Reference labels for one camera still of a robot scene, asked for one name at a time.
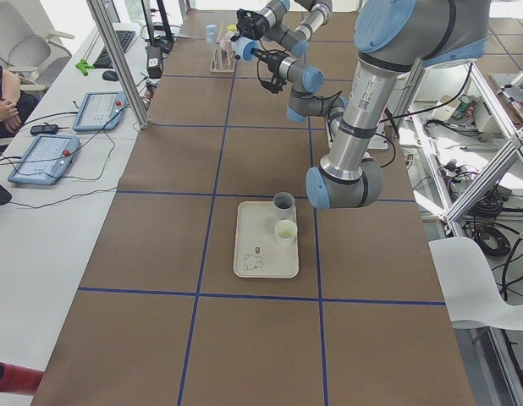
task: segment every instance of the person's hand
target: person's hand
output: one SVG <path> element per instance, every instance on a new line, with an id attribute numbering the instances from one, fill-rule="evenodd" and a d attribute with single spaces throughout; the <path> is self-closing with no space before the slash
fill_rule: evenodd
<path id="1" fill-rule="evenodd" d="M 15 108 L 15 103 L 9 100 L 0 100 L 0 122 L 15 117 L 19 117 L 19 112 L 17 111 L 17 108 Z"/>
<path id="2" fill-rule="evenodd" d="M 10 132 L 11 134 L 15 134 L 15 131 L 21 126 L 22 122 L 19 118 L 19 114 L 14 115 L 11 118 L 6 118 L 4 120 L 4 127 L 6 127 L 6 130 Z"/>

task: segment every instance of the white tray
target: white tray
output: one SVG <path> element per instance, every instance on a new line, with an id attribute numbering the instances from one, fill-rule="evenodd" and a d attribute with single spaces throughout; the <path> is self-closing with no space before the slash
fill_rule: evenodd
<path id="1" fill-rule="evenodd" d="M 237 209 L 234 272 L 238 277 L 294 277 L 299 272 L 297 239 L 278 245 L 278 217 L 271 201 L 244 201 Z M 296 221 L 296 212 L 290 220 Z"/>

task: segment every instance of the keyboard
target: keyboard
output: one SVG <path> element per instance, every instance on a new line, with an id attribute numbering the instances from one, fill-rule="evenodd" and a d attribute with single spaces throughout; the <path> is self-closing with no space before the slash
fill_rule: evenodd
<path id="1" fill-rule="evenodd" d="M 135 31 L 116 30 L 115 33 L 117 34 L 120 46 L 123 48 L 123 52 L 126 53 L 129 44 L 134 40 Z M 109 53 L 105 47 L 102 49 L 100 55 L 98 55 L 98 58 L 96 58 L 96 61 L 94 61 L 92 66 L 98 69 L 110 69 L 113 67 L 113 63 L 111 62 L 111 58 L 109 57 Z"/>

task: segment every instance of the green object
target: green object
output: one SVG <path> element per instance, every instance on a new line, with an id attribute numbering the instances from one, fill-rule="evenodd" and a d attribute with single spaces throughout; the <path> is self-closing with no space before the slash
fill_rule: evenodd
<path id="1" fill-rule="evenodd" d="M 460 104 L 455 110 L 454 115 L 452 117 L 455 120 L 461 120 L 466 115 L 468 109 L 474 106 L 476 102 L 469 98 L 467 95 L 462 95 L 457 100 L 459 100 Z"/>
<path id="2" fill-rule="evenodd" d="M 75 64 L 75 67 L 81 71 L 83 76 L 87 76 L 89 74 L 88 69 L 94 69 L 92 65 L 90 65 L 86 60 L 81 59 L 78 63 Z"/>

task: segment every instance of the white desk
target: white desk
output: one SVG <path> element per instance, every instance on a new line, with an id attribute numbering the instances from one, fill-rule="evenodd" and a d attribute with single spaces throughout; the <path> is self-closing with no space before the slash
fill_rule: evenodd
<path id="1" fill-rule="evenodd" d="M 55 112 L 77 110 L 88 91 L 119 91 L 119 82 L 102 80 L 102 69 L 89 70 L 84 77 L 75 64 L 85 55 L 94 30 L 72 57 L 29 120 Z M 145 43 L 140 36 L 126 54 L 134 82 L 146 73 Z M 89 63 L 102 50 L 99 38 Z M 42 120 L 70 126 L 74 116 Z M 15 137 L 4 155 L 20 156 L 30 145 L 29 124 Z M 122 122 L 108 132 L 116 143 L 103 175 L 97 181 L 63 178 L 50 188 L 15 186 L 8 182 L 10 166 L 0 167 L 0 184 L 13 195 L 12 201 L 33 206 L 117 186 L 137 137 L 135 116 L 127 109 Z M 92 134 L 77 134 L 81 143 Z M 99 134 L 74 159 L 67 175 L 96 178 L 112 142 Z M 38 210 L 14 205 L 0 206 L 0 361 L 45 370 L 71 301 L 90 258 L 114 191 L 97 193 Z M 31 397 L 0 393 L 0 406 L 30 404 Z"/>

